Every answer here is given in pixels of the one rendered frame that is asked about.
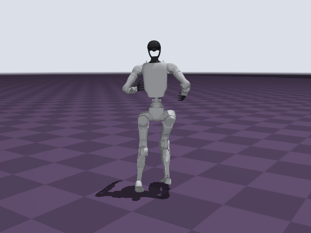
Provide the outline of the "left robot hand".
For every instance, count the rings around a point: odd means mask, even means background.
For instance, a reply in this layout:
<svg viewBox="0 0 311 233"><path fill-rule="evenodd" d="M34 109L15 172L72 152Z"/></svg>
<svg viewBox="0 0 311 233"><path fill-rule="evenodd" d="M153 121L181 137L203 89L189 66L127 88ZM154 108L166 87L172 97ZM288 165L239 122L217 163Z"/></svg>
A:
<svg viewBox="0 0 311 233"><path fill-rule="evenodd" d="M144 89L140 89L140 88L144 88L144 87L140 87L140 86L143 86L144 84L141 84L141 83L144 83L144 82L140 82L141 80L138 80L137 81L137 83L134 85L134 86L132 86L132 87L137 87L137 90L138 91L142 91L142 90L144 90ZM140 82L140 83L139 83Z"/></svg>

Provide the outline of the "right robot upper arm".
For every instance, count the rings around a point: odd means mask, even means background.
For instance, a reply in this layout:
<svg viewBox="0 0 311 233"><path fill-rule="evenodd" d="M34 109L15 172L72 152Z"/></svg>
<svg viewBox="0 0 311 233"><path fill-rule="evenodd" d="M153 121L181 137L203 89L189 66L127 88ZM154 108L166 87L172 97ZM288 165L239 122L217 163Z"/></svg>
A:
<svg viewBox="0 0 311 233"><path fill-rule="evenodd" d="M166 65L167 65L168 72L173 74L173 76L175 76L176 79L178 79L181 82L180 86L183 90L186 90L187 88L190 87L189 81L186 80L183 73L177 68L177 66L175 64L166 63Z"/></svg>

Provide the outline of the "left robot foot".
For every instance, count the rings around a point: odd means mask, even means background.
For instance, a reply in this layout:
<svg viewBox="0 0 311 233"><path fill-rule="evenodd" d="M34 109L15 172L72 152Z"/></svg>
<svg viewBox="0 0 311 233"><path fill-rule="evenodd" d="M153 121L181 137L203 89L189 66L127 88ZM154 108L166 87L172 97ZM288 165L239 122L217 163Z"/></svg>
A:
<svg viewBox="0 0 311 233"><path fill-rule="evenodd" d="M136 192L143 192L144 191L144 188L143 188L143 185L142 185L141 181L136 181L136 183L135 183L135 191Z"/></svg>

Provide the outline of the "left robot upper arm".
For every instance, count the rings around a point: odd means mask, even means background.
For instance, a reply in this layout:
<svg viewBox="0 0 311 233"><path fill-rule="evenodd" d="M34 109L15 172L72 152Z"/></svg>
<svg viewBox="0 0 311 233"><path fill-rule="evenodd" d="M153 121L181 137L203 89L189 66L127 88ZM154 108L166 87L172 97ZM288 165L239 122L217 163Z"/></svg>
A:
<svg viewBox="0 0 311 233"><path fill-rule="evenodd" d="M134 68L133 68L133 70L132 70L132 72L131 72L131 74L129 75L129 77L128 77L128 79L127 79L127 82L126 82L126 84L123 86L123 88L122 88L122 90L125 92L125 93L127 93L127 94L129 94L129 93L131 93L131 91L132 91L132 84L136 81L136 79L138 78L138 75L141 75L142 74L142 67L143 67L143 65L136 65Z"/></svg>

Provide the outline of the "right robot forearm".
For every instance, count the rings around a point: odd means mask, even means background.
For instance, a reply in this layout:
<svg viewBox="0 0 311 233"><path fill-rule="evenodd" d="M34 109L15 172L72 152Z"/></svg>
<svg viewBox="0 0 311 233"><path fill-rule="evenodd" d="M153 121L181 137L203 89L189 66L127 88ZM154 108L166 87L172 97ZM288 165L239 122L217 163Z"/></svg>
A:
<svg viewBox="0 0 311 233"><path fill-rule="evenodd" d="M181 96L187 96L189 90L190 90L190 87L187 88L186 90L183 90L183 89L182 89L182 90L181 90Z"/></svg>

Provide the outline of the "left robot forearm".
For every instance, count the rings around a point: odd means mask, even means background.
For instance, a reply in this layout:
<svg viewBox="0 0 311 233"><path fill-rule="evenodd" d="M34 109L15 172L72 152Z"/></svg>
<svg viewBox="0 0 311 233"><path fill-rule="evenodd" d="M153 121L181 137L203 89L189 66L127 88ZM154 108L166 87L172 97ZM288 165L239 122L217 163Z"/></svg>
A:
<svg viewBox="0 0 311 233"><path fill-rule="evenodd" d="M138 90L137 90L137 87L132 87L133 89L132 89L132 91L131 91L131 93L130 94L134 94L135 92L137 92Z"/></svg>

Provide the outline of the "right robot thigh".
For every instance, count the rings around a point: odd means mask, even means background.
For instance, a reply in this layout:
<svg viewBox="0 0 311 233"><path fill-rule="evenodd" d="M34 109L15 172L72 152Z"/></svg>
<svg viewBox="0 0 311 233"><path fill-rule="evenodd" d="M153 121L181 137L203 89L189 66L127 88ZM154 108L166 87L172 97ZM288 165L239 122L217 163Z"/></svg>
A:
<svg viewBox="0 0 311 233"><path fill-rule="evenodd" d="M159 141L159 147L161 149L167 149L168 140L173 124L176 121L176 114L173 110L164 111L164 121L162 121L161 138Z"/></svg>

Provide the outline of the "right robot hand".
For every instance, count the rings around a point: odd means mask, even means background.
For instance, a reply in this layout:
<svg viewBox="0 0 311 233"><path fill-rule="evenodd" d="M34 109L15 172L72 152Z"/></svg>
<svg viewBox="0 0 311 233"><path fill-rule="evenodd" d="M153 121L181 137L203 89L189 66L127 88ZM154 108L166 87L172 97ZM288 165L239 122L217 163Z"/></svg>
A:
<svg viewBox="0 0 311 233"><path fill-rule="evenodd" d="M181 93L179 93L179 94L181 94ZM186 97L186 96L181 96L181 95L178 95L178 96L181 97L181 98L179 98L179 99L181 99L181 100L178 100L178 101L183 101L183 100L185 99L185 97Z"/></svg>

